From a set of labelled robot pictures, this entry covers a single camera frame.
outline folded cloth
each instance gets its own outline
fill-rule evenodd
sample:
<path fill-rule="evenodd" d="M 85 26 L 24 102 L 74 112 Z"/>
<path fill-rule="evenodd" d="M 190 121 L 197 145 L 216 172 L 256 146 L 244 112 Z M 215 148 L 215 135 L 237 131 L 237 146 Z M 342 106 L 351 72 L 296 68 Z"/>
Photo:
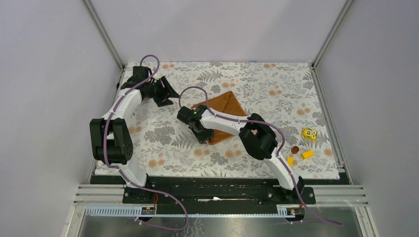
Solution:
<path fill-rule="evenodd" d="M 232 91 L 225 92 L 222 95 L 209 99 L 208 103 L 212 109 L 215 109 L 217 111 L 230 114 L 230 115 L 247 116 Z M 193 108 L 196 108 L 198 105 L 206 105 L 206 103 L 205 101 L 201 102 L 199 104 L 194 105 Z M 214 145 L 221 141 L 229 139 L 230 137 L 233 137 L 233 135 L 231 135 L 230 133 L 226 133 L 220 130 L 215 130 L 213 138 L 208 139 L 208 143 L 210 145 Z"/>

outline floral tablecloth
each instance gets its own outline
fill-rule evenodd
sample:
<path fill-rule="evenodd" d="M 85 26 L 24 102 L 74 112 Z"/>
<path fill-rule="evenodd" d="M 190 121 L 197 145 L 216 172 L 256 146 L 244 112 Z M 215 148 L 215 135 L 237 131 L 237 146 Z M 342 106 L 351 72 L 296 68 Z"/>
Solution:
<path fill-rule="evenodd" d="M 156 63 L 144 63 L 155 69 Z M 124 82 L 132 75 L 128 64 Z M 277 125 L 286 136 L 282 150 L 290 156 L 293 146 L 293 170 L 303 178 L 337 179 L 339 177 L 331 149 L 326 122 L 320 109 L 314 82 L 307 63 L 162 63 L 155 78 L 166 76 L 180 93 L 197 85 L 209 98 L 233 91 L 245 112 L 260 114 Z M 182 96 L 182 105 L 190 107 L 204 101 L 201 91 L 191 89 Z M 176 119 L 177 99 L 171 106 L 158 108 L 146 99 L 127 120 L 134 144 L 130 162 L 137 163 L 152 176 L 273 178 L 269 168 L 250 157 L 240 139 L 233 137 L 216 145 L 199 144 L 188 126 Z M 317 141 L 301 136 L 303 128 L 318 130 Z M 314 156 L 302 160 L 302 152 L 313 150 Z M 118 173 L 98 162 L 96 175 Z"/>

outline yellow toy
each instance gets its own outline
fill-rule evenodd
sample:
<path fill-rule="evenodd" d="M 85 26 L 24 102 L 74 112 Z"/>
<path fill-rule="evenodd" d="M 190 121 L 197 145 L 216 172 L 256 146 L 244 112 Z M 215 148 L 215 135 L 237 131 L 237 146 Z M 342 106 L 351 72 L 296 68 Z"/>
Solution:
<path fill-rule="evenodd" d="M 288 158 L 287 158 L 287 163 L 288 163 L 290 166 L 292 166 L 292 165 L 293 165 L 293 161 L 294 161 L 294 159 L 293 159 L 292 157 L 288 157 Z"/>
<path fill-rule="evenodd" d="M 309 151 L 304 152 L 304 153 L 301 154 L 302 159 L 307 159 L 307 158 L 310 158 L 312 156 L 314 156 L 314 152 L 312 150 L 309 150 Z"/>
<path fill-rule="evenodd" d="M 317 131 L 312 130 L 311 128 L 305 128 L 305 129 L 302 130 L 301 136 L 305 139 L 316 141 L 317 140 Z"/>

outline brown towel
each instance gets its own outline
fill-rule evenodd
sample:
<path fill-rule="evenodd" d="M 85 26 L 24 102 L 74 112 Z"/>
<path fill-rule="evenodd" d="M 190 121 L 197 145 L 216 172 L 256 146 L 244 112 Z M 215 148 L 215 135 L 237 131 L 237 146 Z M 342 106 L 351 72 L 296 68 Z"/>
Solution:
<path fill-rule="evenodd" d="M 230 114 L 230 115 L 247 116 L 232 91 L 225 92 L 222 95 L 209 99 L 208 103 L 211 108 L 217 111 Z M 193 108 L 196 108 L 198 105 L 206 105 L 206 104 L 204 101 L 204 102 L 194 105 Z M 214 145 L 221 141 L 229 139 L 230 137 L 233 137 L 233 135 L 231 135 L 230 133 L 215 130 L 214 137 L 212 139 L 209 139 L 208 143 L 210 145 Z"/>

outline white wall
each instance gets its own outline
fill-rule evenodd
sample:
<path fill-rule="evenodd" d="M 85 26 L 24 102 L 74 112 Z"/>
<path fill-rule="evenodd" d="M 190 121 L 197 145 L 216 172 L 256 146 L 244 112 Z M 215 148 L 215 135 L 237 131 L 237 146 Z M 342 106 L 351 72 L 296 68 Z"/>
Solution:
<path fill-rule="evenodd" d="M 82 1 L 1 2 L 0 236 L 60 236 L 118 73 Z"/>
<path fill-rule="evenodd" d="M 381 237 L 419 236 L 419 1 L 355 1 L 318 70 Z"/>
<path fill-rule="evenodd" d="M 345 0 L 93 0 L 125 62 L 311 62 Z"/>

